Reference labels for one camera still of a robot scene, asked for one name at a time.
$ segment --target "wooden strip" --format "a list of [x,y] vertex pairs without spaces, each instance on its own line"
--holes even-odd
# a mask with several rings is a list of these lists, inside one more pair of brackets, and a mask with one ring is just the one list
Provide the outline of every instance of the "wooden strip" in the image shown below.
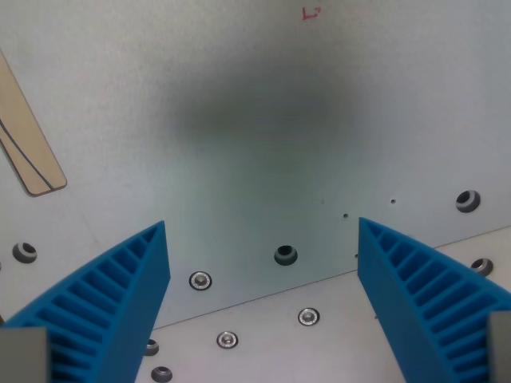
[[31,196],[53,192],[67,185],[64,173],[2,53],[0,53],[0,120],[18,147],[41,173],[39,175],[34,170],[30,162],[0,127],[0,143],[23,186]]

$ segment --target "metal plate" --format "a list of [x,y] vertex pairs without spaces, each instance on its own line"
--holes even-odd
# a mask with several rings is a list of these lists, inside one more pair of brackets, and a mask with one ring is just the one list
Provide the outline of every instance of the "metal plate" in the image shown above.
[[[469,266],[485,255],[495,263],[488,279],[511,289],[511,229],[439,249]],[[314,307],[321,320],[305,327],[298,312]],[[230,330],[235,349],[221,349],[216,335]],[[153,383],[151,370],[170,368],[176,383],[404,383],[385,334],[356,273],[244,303],[154,330],[160,344],[142,360],[137,383]]]
[[[510,30],[500,0],[0,0],[0,46],[68,176],[52,203],[72,205],[55,223],[2,190],[0,224],[42,237],[54,270],[35,278],[56,282],[76,241],[92,258],[165,219],[157,326],[355,269],[359,216],[432,246],[508,226]],[[298,262],[277,265],[281,245]]]

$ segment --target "dark line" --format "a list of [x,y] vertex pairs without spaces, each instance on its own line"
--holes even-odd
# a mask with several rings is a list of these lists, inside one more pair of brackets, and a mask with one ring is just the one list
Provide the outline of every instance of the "dark line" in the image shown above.
[[34,164],[32,164],[32,162],[29,160],[29,157],[26,156],[26,154],[18,146],[18,144],[16,143],[14,138],[10,135],[10,133],[7,130],[6,126],[3,124],[1,118],[0,118],[0,127],[2,127],[2,130],[4,131],[4,133],[7,135],[7,137],[9,137],[9,140],[14,144],[16,149],[22,154],[22,156],[23,156],[23,158],[25,158],[26,162],[28,162],[30,164],[30,166],[32,167],[32,169],[35,170],[35,172],[41,177],[41,179],[43,181],[45,181],[45,184],[48,186],[48,188],[50,188],[50,190],[53,190],[53,186],[51,186],[50,182],[48,182],[48,180],[41,174],[40,171],[38,171],[38,169],[34,166]]

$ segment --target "red marking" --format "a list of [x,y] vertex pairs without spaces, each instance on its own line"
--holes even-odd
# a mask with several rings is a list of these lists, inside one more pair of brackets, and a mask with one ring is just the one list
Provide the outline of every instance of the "red marking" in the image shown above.
[[308,18],[317,18],[318,17],[318,13],[321,12],[321,7],[317,6],[317,7],[314,8],[314,10],[316,11],[315,14],[307,14],[307,12],[305,10],[305,7],[303,7],[302,8],[302,15],[303,15],[302,20],[307,20]]

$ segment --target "blue ribbed plastic part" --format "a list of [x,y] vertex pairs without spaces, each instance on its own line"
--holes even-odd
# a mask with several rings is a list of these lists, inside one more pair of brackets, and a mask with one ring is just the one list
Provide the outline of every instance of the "blue ribbed plastic part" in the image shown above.
[[412,238],[360,219],[358,277],[409,383],[489,381],[486,321],[511,294]]
[[4,326],[48,329],[53,383],[133,382],[169,281],[159,222],[60,281]]

